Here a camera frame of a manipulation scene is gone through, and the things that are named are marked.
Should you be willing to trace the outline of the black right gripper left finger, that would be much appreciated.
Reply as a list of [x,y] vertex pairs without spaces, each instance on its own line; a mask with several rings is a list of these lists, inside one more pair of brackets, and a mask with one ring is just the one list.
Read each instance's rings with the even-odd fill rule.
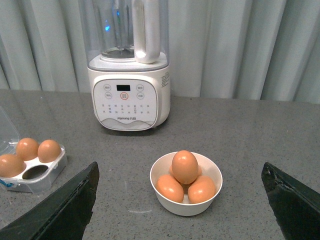
[[100,172],[97,162],[0,230],[2,240],[81,240],[90,223]]

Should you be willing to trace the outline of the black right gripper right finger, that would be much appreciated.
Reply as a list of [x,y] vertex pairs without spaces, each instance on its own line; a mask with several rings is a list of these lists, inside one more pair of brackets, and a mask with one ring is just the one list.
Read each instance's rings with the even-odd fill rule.
[[261,179],[284,238],[318,240],[320,194],[269,162],[264,163]]

